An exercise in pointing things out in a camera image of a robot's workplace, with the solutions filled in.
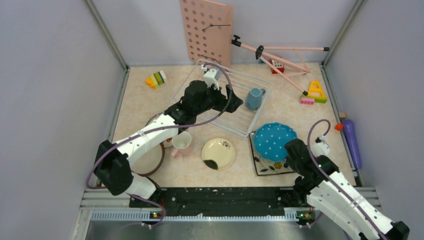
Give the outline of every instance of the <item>yellow plate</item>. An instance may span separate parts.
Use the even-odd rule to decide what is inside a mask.
[[[204,164],[214,170],[224,170],[231,166],[236,158],[234,146],[223,138],[208,141],[201,150]]]

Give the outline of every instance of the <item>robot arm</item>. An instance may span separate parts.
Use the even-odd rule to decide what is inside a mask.
[[[131,166],[154,146],[196,123],[198,115],[210,109],[233,113],[243,104],[229,85],[225,86],[227,97],[221,94],[218,79],[222,73],[218,68],[202,69],[205,71],[203,80],[190,82],[180,101],[166,109],[152,124],[113,144],[106,140],[99,145],[96,162],[106,152],[110,153],[98,164],[94,174],[112,195],[127,193],[149,199],[157,190],[156,185],[148,178],[133,173]],[[165,129],[145,134],[163,127]],[[110,151],[116,144],[119,147]]]
[[[356,189],[350,185],[339,168],[325,155],[319,155],[326,149],[326,144],[320,138],[317,144],[311,146],[318,166],[334,180],[356,203],[365,211],[377,228],[388,240],[406,240],[409,228],[402,222],[394,223],[375,209]],[[307,146],[300,139],[288,142],[285,146],[288,152],[287,164],[299,176],[293,189],[296,197],[314,206],[339,225],[353,240],[382,239],[365,215],[339,189],[337,189],[313,163]]]

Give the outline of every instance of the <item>tray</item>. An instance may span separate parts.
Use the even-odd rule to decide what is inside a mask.
[[[201,64],[203,63],[211,63],[211,62],[205,59],[199,59],[197,61],[197,63],[195,64],[191,72],[188,74],[187,78],[178,88],[176,93],[172,96],[171,101],[173,104],[177,103],[181,99],[181,97],[184,95],[184,90],[186,89],[186,87],[189,86],[191,81],[203,79],[204,72],[201,68]],[[244,139],[252,131],[259,117],[259,114],[261,114],[261,110],[264,104],[266,104],[267,98],[271,92],[272,83],[267,80],[254,77],[248,74],[244,74],[224,66],[221,66],[221,67],[227,71],[227,74],[231,80],[231,84],[232,84],[235,95],[241,98],[243,101],[246,100],[246,96],[248,95],[250,90],[253,88],[266,90],[266,93],[263,96],[262,105],[259,107],[258,110],[256,111],[250,110],[246,108],[245,104],[243,103],[235,112],[233,113],[225,112],[218,119],[210,123],[228,133],[234,134]],[[227,93],[225,90],[225,85],[228,84],[228,82],[223,74],[220,76],[218,82],[219,82],[219,86],[222,88],[221,89],[222,94],[226,96]],[[213,109],[208,110],[197,117],[197,123],[207,121],[215,117],[218,113],[219,113],[218,111]]]

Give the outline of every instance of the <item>mug handle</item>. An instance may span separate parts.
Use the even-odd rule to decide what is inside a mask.
[[[181,153],[180,153],[180,152],[178,152],[178,149],[174,149],[174,150],[171,152],[171,155],[172,155],[174,158],[179,158],[179,157],[181,157]]]

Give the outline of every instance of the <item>beige tabletop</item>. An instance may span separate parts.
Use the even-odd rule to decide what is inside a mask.
[[[309,63],[312,73],[295,76],[291,79],[300,87],[308,90],[311,81],[319,81],[326,96],[327,90],[318,63]],[[171,97],[192,70],[192,65],[144,66],[130,69],[119,117],[113,137],[114,141],[123,139],[142,129],[155,114],[163,112],[171,103]],[[299,104],[301,93],[277,74],[271,74],[265,64],[234,64],[232,69],[272,82],[272,89],[264,103],[254,130],[266,123],[286,124],[297,132],[299,139],[306,142],[312,124],[320,119],[336,124],[330,101],[314,105]],[[163,70],[167,81],[157,89],[146,85],[145,79]],[[320,124],[313,132],[315,139],[326,130]],[[296,173],[256,176],[252,161],[249,138],[241,139],[215,126],[206,124],[187,130],[193,138],[194,150],[189,156],[173,158],[172,147],[165,150],[162,166],[150,177],[161,187],[291,187]],[[201,159],[201,151],[206,142],[223,138],[235,148],[235,160],[225,170],[217,171],[207,167]],[[328,157],[339,167],[352,185],[355,185],[352,168],[348,160],[341,134],[331,128],[325,139],[330,146]]]

